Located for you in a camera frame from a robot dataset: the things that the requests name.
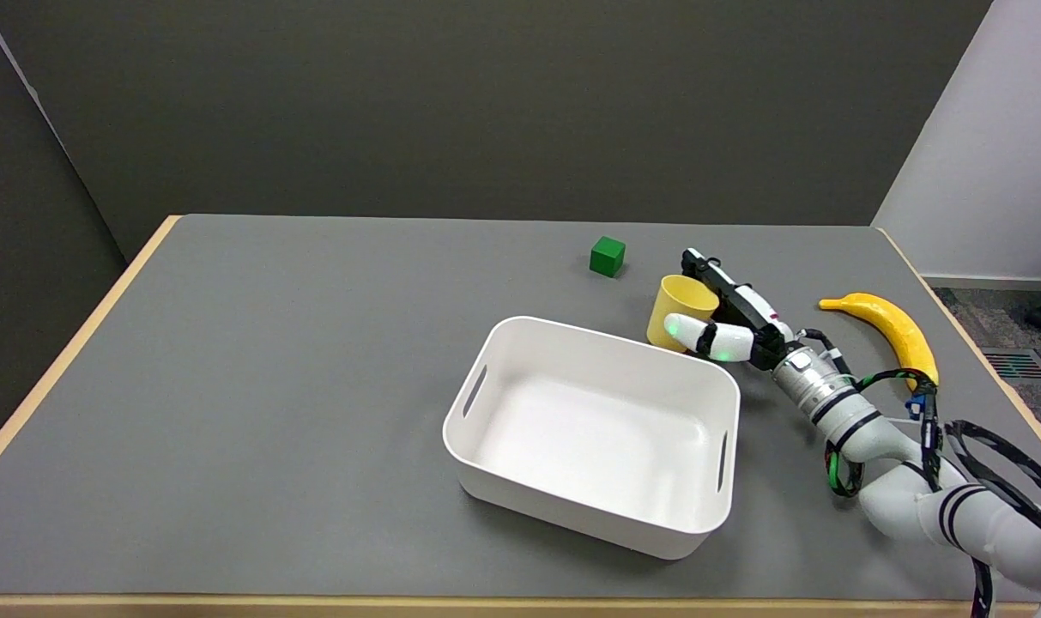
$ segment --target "table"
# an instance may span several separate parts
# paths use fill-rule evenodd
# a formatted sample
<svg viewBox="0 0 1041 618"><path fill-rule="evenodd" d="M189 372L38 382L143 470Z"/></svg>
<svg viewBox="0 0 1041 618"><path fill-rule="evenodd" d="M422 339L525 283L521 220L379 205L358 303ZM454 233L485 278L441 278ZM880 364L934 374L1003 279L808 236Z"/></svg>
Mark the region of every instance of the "table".
<svg viewBox="0 0 1041 618"><path fill-rule="evenodd" d="M614 279L587 271L605 234L628 247ZM888 343L815 302L890 298L936 352L941 414L1041 463L1041 426L874 228L191 214L0 434L0 616L966 614L970 561L834 501L815 432L743 366L735 504L688 559L462 493L440 428L489 329L532 314L641 340L685 247L861 375L896 364ZM902 415L902 385L870 400ZM999 600L1025 616L1038 595Z"/></svg>

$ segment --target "green cube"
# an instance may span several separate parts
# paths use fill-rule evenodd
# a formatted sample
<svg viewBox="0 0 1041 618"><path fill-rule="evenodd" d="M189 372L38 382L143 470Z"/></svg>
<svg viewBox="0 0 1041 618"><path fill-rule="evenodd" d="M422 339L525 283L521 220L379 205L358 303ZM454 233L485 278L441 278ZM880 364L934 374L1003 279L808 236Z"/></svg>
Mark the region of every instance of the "green cube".
<svg viewBox="0 0 1041 618"><path fill-rule="evenodd" d="M615 273L618 273L619 266L624 264L625 253L627 253L626 243L608 236L600 236L599 241L592 246L592 253L589 254L589 271L600 273L604 277L615 277Z"/></svg>

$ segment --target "banana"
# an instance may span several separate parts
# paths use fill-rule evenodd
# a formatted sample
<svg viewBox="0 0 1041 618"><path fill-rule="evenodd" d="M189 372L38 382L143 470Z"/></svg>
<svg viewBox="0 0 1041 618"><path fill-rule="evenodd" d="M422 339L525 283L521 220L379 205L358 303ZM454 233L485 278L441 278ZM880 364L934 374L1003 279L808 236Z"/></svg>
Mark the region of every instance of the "banana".
<svg viewBox="0 0 1041 618"><path fill-rule="evenodd" d="M827 311L844 311L849 316L860 317L869 321L880 330L890 341L897 363L902 367L920 369L932 378L932 382L940 384L940 371L936 368L936 358L932 355L929 341L924 339L920 327L908 313L897 308L885 298L861 291L847 294L845 298L823 298L818 302L818 308ZM909 390L916 388L913 380L906 380Z"/></svg>

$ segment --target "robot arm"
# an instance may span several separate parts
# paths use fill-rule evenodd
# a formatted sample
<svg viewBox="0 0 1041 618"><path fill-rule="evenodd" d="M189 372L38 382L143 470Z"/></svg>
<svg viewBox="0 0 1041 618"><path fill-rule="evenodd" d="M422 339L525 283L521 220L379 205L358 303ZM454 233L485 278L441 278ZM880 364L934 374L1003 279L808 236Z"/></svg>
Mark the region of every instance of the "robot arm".
<svg viewBox="0 0 1041 618"><path fill-rule="evenodd" d="M918 443L867 402L861 390L869 383L858 383L846 376L847 367L838 350L821 333L814 331L817 335L812 339L826 343L826 355L818 355L799 341L801 336L810 337L807 331L793 333L752 286L733 282L720 268L719 259L689 249L682 255L681 266L685 277L704 282L719 298L719 308L713 313L713 321L670 314L665 328L674 339L709 359L750 361L754 367L769 371L780 389L822 432L829 446L849 462L900 462L858 493L863 512L878 531L897 539L926 539L950 545L971 556L979 582L974 616L990 613L990 566L1021 586L1041 591L1041 508L976 464L965 446L959 446L967 431L964 426L970 423L948 423L948 437L951 448L982 483L967 483L955 465L940 459L942 439L936 418L935 385L929 381L931 390L921 391L932 396L926 396L920 410ZM899 371L892 377L905 376ZM975 438L998 449L994 443L999 437L982 431L985 433ZM1041 488L1041 467L1037 463L1010 444L999 447Z"/></svg>

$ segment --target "white wall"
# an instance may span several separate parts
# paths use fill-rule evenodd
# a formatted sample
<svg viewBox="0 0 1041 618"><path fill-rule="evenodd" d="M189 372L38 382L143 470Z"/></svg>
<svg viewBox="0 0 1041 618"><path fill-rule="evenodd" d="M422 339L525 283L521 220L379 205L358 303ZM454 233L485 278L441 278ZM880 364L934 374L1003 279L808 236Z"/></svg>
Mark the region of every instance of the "white wall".
<svg viewBox="0 0 1041 618"><path fill-rule="evenodd" d="M882 203L928 277L1041 279L1041 0L995 0Z"/></svg>

